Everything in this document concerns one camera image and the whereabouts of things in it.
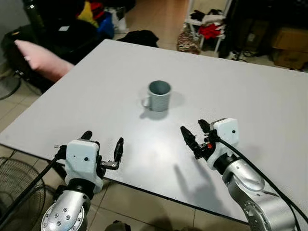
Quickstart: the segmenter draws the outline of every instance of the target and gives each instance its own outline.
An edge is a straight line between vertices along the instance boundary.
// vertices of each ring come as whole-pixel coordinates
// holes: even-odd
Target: wall
[[[0,0],[0,41],[11,30],[29,24],[22,0]],[[0,49],[0,64],[5,61]]]

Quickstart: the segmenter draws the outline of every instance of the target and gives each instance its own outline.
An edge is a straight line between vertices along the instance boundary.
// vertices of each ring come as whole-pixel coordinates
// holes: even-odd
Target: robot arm
[[[235,156],[220,139],[231,145],[239,141],[236,119],[222,119],[211,125],[199,120],[205,142],[199,145],[185,127],[181,127],[186,144],[195,158],[204,158],[222,180],[235,202],[242,208],[252,231],[294,231],[295,217],[289,205],[243,159]]]
[[[58,155],[65,159],[67,187],[46,211],[41,223],[42,231],[85,231],[87,213],[94,194],[103,187],[106,169],[117,170],[123,154],[124,139],[116,144],[114,161],[102,161],[100,144],[90,141],[92,133],[62,145]]]

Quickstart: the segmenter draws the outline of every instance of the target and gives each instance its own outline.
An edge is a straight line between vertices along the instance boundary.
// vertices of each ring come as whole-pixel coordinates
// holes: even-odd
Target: cable
[[[263,179],[278,193],[278,195],[289,205],[292,206],[299,214],[300,216],[305,220],[305,222],[308,224],[308,218],[304,214],[304,212],[297,206],[293,201],[291,201],[290,198],[288,198],[261,170],[259,170],[250,160],[248,160],[240,151],[238,151],[236,148],[234,148],[229,143],[222,140],[220,137],[218,139],[218,142],[222,143],[229,149],[231,149],[234,153],[236,153],[240,158],[242,158],[247,164],[249,164]],[[295,224],[298,231],[300,231],[300,227],[297,221],[297,218],[295,216],[295,213],[293,209],[291,208],[291,211],[294,214],[295,217]]]

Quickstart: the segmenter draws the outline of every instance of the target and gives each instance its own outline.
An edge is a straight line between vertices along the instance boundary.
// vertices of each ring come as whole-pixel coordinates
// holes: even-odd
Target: tiled floor
[[[208,7],[208,10],[212,7],[223,9],[225,4],[225,0],[205,0],[205,2],[203,7]],[[177,37],[182,29],[186,8],[187,0],[137,0],[136,7],[127,14],[127,24],[130,31],[142,29],[153,31],[159,37],[160,48],[176,50]],[[213,52],[203,52],[202,55],[212,56]],[[267,57],[250,58],[248,61],[273,65]],[[15,94],[0,101],[0,132],[38,97],[25,83],[22,83]],[[0,146],[0,156],[8,157],[11,152],[10,149]],[[25,161],[38,171],[42,171],[46,166],[45,161],[19,152],[12,158]],[[63,184],[53,170],[44,177],[44,181],[54,188]],[[51,196],[48,195],[45,210],[51,203]],[[88,220],[90,231],[104,230],[114,220],[126,222],[131,225],[133,231],[171,231],[181,230],[187,226],[205,231],[249,230],[246,225],[108,181],[105,182],[102,192],[93,198]],[[39,223],[34,230],[40,230]]]

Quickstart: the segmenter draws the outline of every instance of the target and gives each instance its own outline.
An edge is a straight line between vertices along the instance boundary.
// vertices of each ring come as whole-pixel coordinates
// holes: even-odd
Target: white table
[[[145,111],[147,85],[172,85],[167,113]],[[180,126],[201,141],[197,120],[237,118],[239,149],[305,212],[307,74],[105,40],[0,134],[0,143],[52,159],[56,144],[93,131],[104,160],[125,139],[118,171],[106,177],[246,221],[221,176],[196,161]]]

